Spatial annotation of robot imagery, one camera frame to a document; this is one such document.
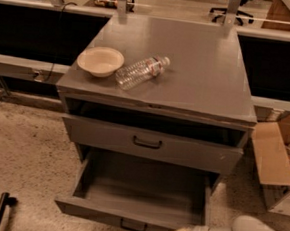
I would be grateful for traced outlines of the grey drawer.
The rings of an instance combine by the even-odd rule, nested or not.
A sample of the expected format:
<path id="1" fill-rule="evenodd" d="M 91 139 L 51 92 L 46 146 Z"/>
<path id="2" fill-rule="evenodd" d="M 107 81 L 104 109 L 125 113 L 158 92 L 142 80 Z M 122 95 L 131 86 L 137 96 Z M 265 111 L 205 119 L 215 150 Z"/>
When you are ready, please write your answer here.
<path id="1" fill-rule="evenodd" d="M 63 115 L 69 138 L 80 145 L 104 148 L 170 164 L 229 174 L 242 157 L 241 148 L 134 128 L 76 115 Z"/>
<path id="2" fill-rule="evenodd" d="M 91 149 L 69 195 L 67 215 L 128 231 L 173 231 L 210 222 L 213 175 L 143 157 Z"/>

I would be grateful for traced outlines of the grey drawer cabinet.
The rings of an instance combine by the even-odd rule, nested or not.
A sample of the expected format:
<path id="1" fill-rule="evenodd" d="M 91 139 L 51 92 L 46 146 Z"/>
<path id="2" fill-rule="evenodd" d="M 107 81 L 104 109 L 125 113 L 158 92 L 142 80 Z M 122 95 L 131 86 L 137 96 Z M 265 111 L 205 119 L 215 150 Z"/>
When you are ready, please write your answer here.
<path id="1" fill-rule="evenodd" d="M 95 45 L 127 64 L 160 55 L 170 66 L 128 91 L 72 66 L 57 83 L 65 114 L 243 149 L 257 119 L 237 36 L 213 23 L 110 19 Z"/>

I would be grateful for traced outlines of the open cardboard box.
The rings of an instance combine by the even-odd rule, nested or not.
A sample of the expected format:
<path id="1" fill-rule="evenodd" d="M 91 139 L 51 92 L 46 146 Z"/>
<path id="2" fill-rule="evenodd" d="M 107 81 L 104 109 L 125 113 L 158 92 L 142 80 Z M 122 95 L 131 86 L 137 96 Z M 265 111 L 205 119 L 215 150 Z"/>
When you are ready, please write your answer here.
<path id="1" fill-rule="evenodd" d="M 259 122 L 252 134 L 259 183 L 269 212 L 290 216 L 290 114 Z"/>

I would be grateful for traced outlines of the clear plastic water bottle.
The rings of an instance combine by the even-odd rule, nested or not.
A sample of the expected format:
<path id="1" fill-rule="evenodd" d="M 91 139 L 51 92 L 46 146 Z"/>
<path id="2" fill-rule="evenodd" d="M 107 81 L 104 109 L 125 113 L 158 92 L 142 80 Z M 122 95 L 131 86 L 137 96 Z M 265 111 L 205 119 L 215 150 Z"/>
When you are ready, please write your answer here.
<path id="1" fill-rule="evenodd" d="M 116 71 L 116 83 L 122 90 L 135 88 L 139 84 L 161 75 L 169 65 L 169 57 L 146 58 Z"/>

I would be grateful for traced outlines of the black metal stand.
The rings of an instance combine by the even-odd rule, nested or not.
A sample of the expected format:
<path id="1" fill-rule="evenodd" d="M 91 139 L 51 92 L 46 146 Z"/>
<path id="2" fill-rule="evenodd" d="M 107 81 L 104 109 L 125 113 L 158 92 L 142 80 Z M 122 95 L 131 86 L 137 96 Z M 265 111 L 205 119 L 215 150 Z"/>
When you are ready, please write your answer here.
<path id="1" fill-rule="evenodd" d="M 2 218 L 5 213 L 5 209 L 7 206 L 12 207 L 18 203 L 18 200 L 9 194 L 9 192 L 4 192 L 0 196 L 0 225 Z"/>

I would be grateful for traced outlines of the cream plastic bowl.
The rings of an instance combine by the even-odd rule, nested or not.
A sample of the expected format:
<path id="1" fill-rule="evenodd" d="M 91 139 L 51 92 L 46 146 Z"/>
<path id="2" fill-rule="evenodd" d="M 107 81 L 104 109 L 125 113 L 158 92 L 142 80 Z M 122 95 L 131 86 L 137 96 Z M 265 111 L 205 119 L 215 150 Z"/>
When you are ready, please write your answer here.
<path id="1" fill-rule="evenodd" d="M 93 47 L 77 57 L 77 64 L 95 77 L 106 77 L 123 66 L 124 56 L 110 47 Z"/>

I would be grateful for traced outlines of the black office chair base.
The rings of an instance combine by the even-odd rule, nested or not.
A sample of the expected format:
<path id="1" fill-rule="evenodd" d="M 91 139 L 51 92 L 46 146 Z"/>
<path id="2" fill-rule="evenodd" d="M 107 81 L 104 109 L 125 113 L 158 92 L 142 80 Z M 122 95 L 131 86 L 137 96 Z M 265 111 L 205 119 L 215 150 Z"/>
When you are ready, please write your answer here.
<path id="1" fill-rule="evenodd" d="M 214 14 L 215 12 L 218 12 L 218 15 L 212 18 L 212 22 L 216 23 L 220 18 L 223 18 L 225 22 L 229 19 L 235 18 L 238 24 L 242 26 L 244 24 L 243 17 L 246 17 L 248 23 L 252 24 L 254 22 L 254 16 L 250 13 L 239 10 L 239 7 L 244 6 L 248 1 L 253 0 L 229 0 L 229 2 L 234 2 L 234 4 L 229 5 L 228 7 L 212 7 L 209 10 L 209 13 Z"/>

